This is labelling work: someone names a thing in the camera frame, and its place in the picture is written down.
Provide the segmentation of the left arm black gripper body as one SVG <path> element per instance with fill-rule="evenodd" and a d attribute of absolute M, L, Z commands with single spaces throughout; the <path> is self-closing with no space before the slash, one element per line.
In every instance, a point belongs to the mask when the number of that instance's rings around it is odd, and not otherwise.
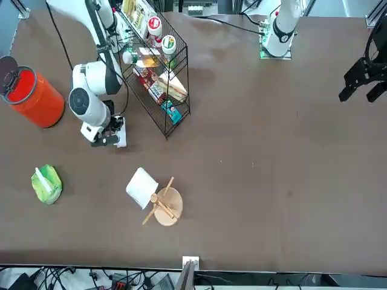
<path fill-rule="evenodd" d="M 370 56 L 371 45 L 366 45 L 364 52 L 365 80 L 367 82 L 386 80 L 386 45 L 375 45 L 375 52 Z"/>

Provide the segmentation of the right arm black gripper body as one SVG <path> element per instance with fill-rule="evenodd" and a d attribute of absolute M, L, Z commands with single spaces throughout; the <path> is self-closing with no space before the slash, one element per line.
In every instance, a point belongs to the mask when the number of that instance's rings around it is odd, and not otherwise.
<path fill-rule="evenodd" d="M 110 120 L 109 124 L 107 125 L 106 128 L 104 128 L 99 134 L 98 134 L 98 137 L 99 138 L 105 138 L 105 137 L 108 137 L 108 136 L 111 136 L 111 135 L 115 135 L 115 131 L 116 131 L 116 120 Z"/>

